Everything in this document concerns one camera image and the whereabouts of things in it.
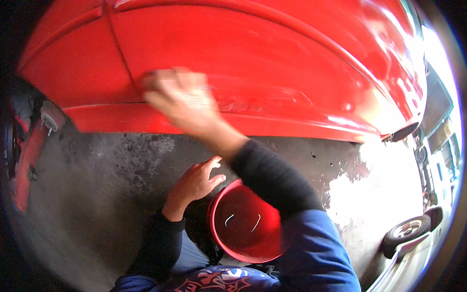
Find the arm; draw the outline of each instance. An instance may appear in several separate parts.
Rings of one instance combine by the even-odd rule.
[[[176,127],[224,157],[243,182],[279,210],[288,250],[280,257],[287,291],[358,291],[334,223],[309,183],[273,152],[230,126],[219,114],[204,74],[160,70],[146,80],[146,100]]]
[[[221,117],[211,92],[205,90],[205,74],[184,68],[158,70],[144,83],[149,104],[230,163],[244,184],[279,210],[283,220],[303,210],[322,209],[313,188],[292,166]]]
[[[164,207],[146,224],[142,246],[127,275],[149,276],[159,283],[168,280],[170,269],[180,257],[185,209],[226,179],[225,175],[209,179],[212,169],[220,167],[220,160],[219,156],[214,156],[204,163],[195,164],[178,180]]]

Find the hand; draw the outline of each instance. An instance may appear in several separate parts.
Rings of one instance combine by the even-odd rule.
[[[209,179],[213,168],[219,168],[222,158],[213,156],[208,161],[190,167],[170,191],[162,214],[172,222],[183,219],[183,213],[192,201],[204,198],[217,185],[226,180],[223,174]]]
[[[222,121],[207,76],[187,68],[157,70],[143,80],[144,99],[184,133],[199,136]]]

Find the red car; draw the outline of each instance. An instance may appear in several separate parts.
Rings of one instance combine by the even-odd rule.
[[[17,72],[81,132],[178,133],[139,86],[173,66],[207,73],[246,135],[397,141],[425,110],[407,0],[55,1]]]

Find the concrete floor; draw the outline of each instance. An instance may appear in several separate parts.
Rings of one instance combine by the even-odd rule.
[[[420,178],[403,142],[354,145],[308,138],[257,137],[318,191],[352,265],[368,287],[386,261],[378,251],[394,225],[422,213]],[[82,291],[110,290],[135,257],[144,220],[192,164],[212,154],[183,135],[80,134],[67,124],[46,141],[26,216],[17,217],[25,253]],[[187,230],[206,246],[206,204],[187,212]]]

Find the wheel hub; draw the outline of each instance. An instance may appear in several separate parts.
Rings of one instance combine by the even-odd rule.
[[[398,238],[408,236],[412,234],[413,232],[415,232],[417,229],[419,229],[421,225],[422,225],[421,220],[412,220],[396,228],[396,230],[394,230],[393,232],[393,236],[398,237]]]

